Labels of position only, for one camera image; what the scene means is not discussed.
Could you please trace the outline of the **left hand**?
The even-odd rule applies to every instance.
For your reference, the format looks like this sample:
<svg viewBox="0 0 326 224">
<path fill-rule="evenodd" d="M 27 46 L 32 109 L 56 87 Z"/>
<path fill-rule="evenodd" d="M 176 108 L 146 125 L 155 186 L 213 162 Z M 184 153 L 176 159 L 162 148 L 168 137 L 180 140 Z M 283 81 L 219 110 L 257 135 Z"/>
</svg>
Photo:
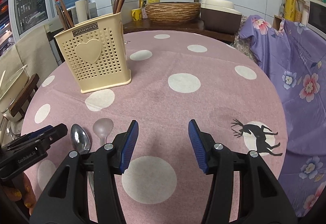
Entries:
<svg viewBox="0 0 326 224">
<path fill-rule="evenodd" d="M 23 200 L 25 207 L 29 209 L 29 214 L 32 215 L 36 205 L 36 197 L 28 176 L 25 173 L 22 173 L 22 176 L 23 176 L 23 186 L 25 190 L 24 195 L 17 188 L 4 186 L 3 190 L 10 201 L 17 202 Z"/>
</svg>

